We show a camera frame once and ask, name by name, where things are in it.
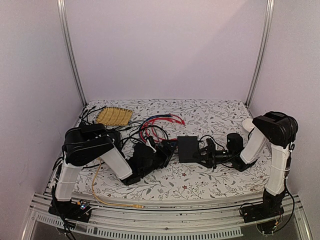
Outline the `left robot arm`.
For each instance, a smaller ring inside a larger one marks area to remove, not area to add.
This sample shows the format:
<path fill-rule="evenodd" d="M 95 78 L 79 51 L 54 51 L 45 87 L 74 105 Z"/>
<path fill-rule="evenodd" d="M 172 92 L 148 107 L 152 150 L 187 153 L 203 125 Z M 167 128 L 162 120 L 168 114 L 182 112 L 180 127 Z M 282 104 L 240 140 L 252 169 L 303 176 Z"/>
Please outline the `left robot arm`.
<path fill-rule="evenodd" d="M 160 142 L 152 136 L 121 138 L 118 131 L 107 129 L 102 123 L 69 129 L 53 187 L 55 209 L 63 217 L 74 213 L 69 201 L 80 171 L 89 163 L 101 160 L 124 185 L 130 186 L 154 170 L 167 167 L 177 146 L 177 140 L 169 139 L 167 134 Z"/>

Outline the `black network switch box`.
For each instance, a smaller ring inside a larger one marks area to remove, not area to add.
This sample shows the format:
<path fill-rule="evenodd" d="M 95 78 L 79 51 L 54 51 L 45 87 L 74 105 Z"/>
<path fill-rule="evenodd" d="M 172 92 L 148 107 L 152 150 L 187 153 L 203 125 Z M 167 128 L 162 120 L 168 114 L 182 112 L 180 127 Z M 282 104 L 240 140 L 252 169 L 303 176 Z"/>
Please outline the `black network switch box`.
<path fill-rule="evenodd" d="M 199 163 L 201 160 L 196 157 L 198 152 L 198 138 L 196 136 L 178 136 L 178 159 L 180 163 Z"/>

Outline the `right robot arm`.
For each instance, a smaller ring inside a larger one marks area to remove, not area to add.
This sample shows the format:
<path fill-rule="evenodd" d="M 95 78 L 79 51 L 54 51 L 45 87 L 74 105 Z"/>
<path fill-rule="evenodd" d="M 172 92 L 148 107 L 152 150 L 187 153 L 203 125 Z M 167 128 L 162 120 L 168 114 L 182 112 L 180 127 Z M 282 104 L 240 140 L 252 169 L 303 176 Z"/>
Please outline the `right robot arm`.
<path fill-rule="evenodd" d="M 243 172 L 252 167 L 265 148 L 270 152 L 270 172 L 264 186 L 262 203 L 245 204 L 239 211 L 246 221 L 266 219 L 284 213 L 282 200 L 288 194 L 287 178 L 291 170 L 291 154 L 295 148 L 298 122 L 294 117 L 279 111 L 269 111 L 251 121 L 253 128 L 247 143 L 238 133 L 226 137 L 226 149 L 217 150 L 213 139 L 198 147 L 193 157 L 207 168 L 230 163 Z"/>

